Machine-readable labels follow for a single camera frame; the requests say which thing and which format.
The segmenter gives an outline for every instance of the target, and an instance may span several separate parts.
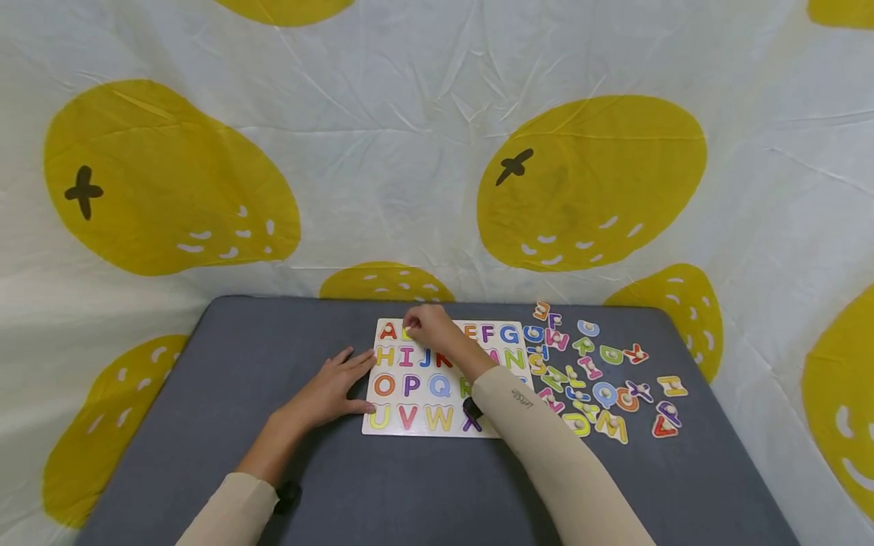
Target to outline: right hand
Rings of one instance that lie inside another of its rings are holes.
[[[442,305],[425,304],[411,308],[404,317],[406,333],[414,341],[438,353],[457,358],[459,350],[473,340],[464,335]]]

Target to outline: forearm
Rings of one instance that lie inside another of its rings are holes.
[[[265,481],[230,473],[177,542],[177,546],[256,544],[279,498]]]
[[[274,413],[177,546],[256,544],[279,500],[275,489],[306,431],[285,409]]]
[[[267,420],[236,472],[247,473],[278,487],[288,461],[307,430],[308,427],[291,410],[278,410]]]
[[[464,335],[459,336],[447,356],[471,384],[479,376],[497,366],[497,363],[482,350],[479,343]]]
[[[524,466],[565,546],[653,544],[594,453],[509,370],[480,376],[473,398]]]

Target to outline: left hand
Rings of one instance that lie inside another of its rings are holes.
[[[375,412],[376,407],[370,402],[346,397],[352,385],[377,362],[373,349],[349,358],[352,352],[352,347],[348,347],[326,360],[316,376],[276,414],[293,420],[308,431],[343,415]]]

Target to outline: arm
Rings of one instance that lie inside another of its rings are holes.
[[[473,386],[473,399],[540,494],[565,546],[654,545],[613,478],[561,418],[496,365],[440,306],[419,306],[404,319],[407,334],[448,356]]]
[[[346,360],[347,348],[267,420],[235,472],[228,474],[177,546],[255,544],[279,498],[275,488],[307,432],[350,413],[373,413],[373,404],[346,398],[352,384],[376,363],[373,351]]]

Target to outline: black cross mark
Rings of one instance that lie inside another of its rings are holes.
[[[76,185],[64,192],[68,201],[79,200],[79,210],[85,220],[91,219],[91,201],[103,195],[103,188],[91,185],[91,167],[82,165],[76,173]]]
[[[495,186],[500,186],[501,183],[510,177],[510,175],[521,176],[525,174],[525,167],[522,163],[531,159],[531,156],[534,155],[534,150],[531,148],[524,149],[519,152],[519,155],[510,159],[509,157],[503,161],[501,161],[501,166],[503,167],[503,173],[497,178],[497,183]]]

